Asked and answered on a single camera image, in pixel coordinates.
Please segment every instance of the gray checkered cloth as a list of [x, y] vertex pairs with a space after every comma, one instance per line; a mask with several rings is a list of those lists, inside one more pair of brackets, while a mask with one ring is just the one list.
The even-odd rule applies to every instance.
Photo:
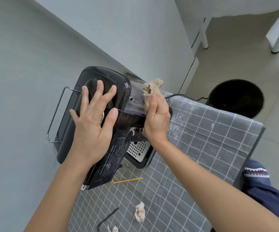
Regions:
[[[233, 184], [262, 124], [237, 114], [224, 112], [185, 99], [168, 99], [173, 108], [168, 140], [205, 169]], [[81, 191], [72, 211], [69, 231], [96, 231], [96, 225], [115, 208], [119, 210], [101, 227], [107, 232], [117, 226], [120, 232], [208, 232], [211, 224], [156, 153], [144, 169], [135, 168], [127, 160], [115, 180], [143, 177], [127, 183], [107, 183], [89, 191]], [[144, 202], [146, 219], [138, 223], [135, 206]]]

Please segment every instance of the fingernail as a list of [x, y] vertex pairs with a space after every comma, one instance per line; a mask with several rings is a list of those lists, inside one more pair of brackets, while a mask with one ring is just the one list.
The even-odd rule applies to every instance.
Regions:
[[117, 108], [111, 109], [110, 114], [117, 115], [118, 114], [118, 109]]
[[151, 96], [151, 100], [154, 101], [154, 102], [157, 101], [157, 96], [156, 96], [155, 94], [153, 94], [153, 95]]

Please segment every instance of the wire handle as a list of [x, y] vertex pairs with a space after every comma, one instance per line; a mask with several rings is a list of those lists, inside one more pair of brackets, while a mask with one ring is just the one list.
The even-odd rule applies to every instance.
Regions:
[[78, 91], [78, 90], [76, 90], [76, 89], [72, 89], [72, 88], [70, 88], [70, 87], [68, 87], [68, 86], [65, 86], [65, 87], [63, 88], [62, 93], [61, 93], [60, 98], [59, 98], [59, 101], [58, 101], [58, 104], [57, 104], [57, 106], [56, 106], [55, 112], [54, 112], [53, 117], [52, 117], [52, 119], [51, 119], [51, 122], [50, 122], [50, 125], [49, 125], [49, 128], [48, 128], [48, 131], [47, 131], [47, 139], [48, 139], [48, 141], [51, 142], [51, 143], [62, 143], [62, 142], [51, 141], [51, 140], [49, 139], [49, 131], [50, 131], [50, 128], [51, 128], [53, 119], [54, 119], [55, 116], [56, 116], [56, 113], [57, 113], [57, 110], [58, 110], [58, 107], [59, 107], [59, 105], [60, 105], [60, 102], [61, 102], [61, 99], [62, 99], [62, 96], [63, 96], [63, 94], [64, 94], [65, 89], [70, 89], [70, 90], [72, 90], [72, 91], [76, 91], [76, 92], [78, 92], [78, 93], [81, 93], [81, 91]]

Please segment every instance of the black trash can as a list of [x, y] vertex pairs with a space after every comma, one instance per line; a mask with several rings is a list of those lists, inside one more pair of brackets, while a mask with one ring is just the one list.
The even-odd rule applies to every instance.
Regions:
[[207, 105], [252, 119], [262, 110], [264, 96], [252, 82], [233, 79], [217, 85], [209, 94]]

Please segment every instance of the yellow stick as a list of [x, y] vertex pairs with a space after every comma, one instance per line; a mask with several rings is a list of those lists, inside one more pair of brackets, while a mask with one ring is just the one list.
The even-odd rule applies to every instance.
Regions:
[[113, 183], [113, 184], [117, 184], [117, 183], [130, 182], [130, 181], [136, 181], [136, 180], [142, 180], [142, 179], [143, 179], [143, 178], [134, 178], [134, 179], [123, 180], [123, 181], [118, 181], [118, 182], [114, 182], [114, 179], [112, 179], [112, 183]]

